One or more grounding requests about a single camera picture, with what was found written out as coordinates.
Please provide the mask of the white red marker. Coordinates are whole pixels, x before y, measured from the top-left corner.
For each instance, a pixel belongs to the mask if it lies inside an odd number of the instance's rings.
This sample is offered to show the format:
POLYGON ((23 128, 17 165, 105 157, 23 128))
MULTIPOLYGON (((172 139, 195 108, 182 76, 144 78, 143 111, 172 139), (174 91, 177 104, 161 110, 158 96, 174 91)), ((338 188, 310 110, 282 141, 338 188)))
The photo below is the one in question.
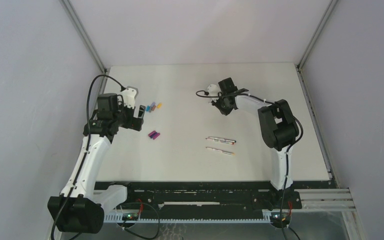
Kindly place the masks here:
POLYGON ((228 141, 228 140, 223 140, 223 139, 216 139, 216 138, 205 138, 206 140, 221 143, 221 144, 228 144, 228 145, 234 145, 236 142, 235 141, 228 141))

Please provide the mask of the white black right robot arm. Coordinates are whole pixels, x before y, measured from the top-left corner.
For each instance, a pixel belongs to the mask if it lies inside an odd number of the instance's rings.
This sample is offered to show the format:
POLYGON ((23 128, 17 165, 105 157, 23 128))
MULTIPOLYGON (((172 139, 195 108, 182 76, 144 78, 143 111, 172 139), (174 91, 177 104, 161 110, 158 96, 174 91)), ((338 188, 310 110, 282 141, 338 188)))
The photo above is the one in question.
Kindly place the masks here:
POLYGON ((275 208, 282 208, 289 201, 285 189, 293 180, 290 177, 292 150, 300 139, 300 127, 293 116, 289 103, 284 100, 269 101, 239 89, 229 77, 210 84, 204 95, 210 97, 211 105, 224 116, 233 110, 242 110, 258 117, 263 142, 272 150, 270 183, 275 191, 269 194, 269 203, 275 208))

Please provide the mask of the white yellow marker pen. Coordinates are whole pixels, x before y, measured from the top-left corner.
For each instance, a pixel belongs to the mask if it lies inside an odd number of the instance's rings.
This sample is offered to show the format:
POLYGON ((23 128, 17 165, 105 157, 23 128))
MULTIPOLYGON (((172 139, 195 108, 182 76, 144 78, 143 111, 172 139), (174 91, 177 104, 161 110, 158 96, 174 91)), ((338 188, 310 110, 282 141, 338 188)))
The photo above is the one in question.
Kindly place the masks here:
POLYGON ((215 151, 215 152, 226 154, 226 155, 230 155, 230 156, 234 156, 235 155, 234 152, 230 152, 230 151, 226 151, 226 150, 222 150, 222 149, 218 149, 218 148, 213 148, 213 147, 208 147, 208 146, 206 146, 205 148, 208 149, 208 150, 211 150, 211 151, 215 151))

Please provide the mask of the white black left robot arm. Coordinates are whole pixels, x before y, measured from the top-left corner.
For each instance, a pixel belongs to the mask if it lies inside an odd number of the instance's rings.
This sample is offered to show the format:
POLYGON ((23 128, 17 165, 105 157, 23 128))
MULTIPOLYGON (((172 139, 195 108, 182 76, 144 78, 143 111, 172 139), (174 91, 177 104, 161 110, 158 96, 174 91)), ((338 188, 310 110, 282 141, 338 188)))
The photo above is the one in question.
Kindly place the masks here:
POLYGON ((137 95, 134 88, 119 94, 101 94, 97 108, 86 113, 82 146, 72 174, 60 194, 50 197, 47 203, 53 230, 96 234, 111 210, 118 205, 125 209, 135 205, 136 194, 123 185, 110 186, 98 195, 94 195, 94 190, 102 162, 119 129, 142 129, 146 107, 140 105, 134 116, 137 95))

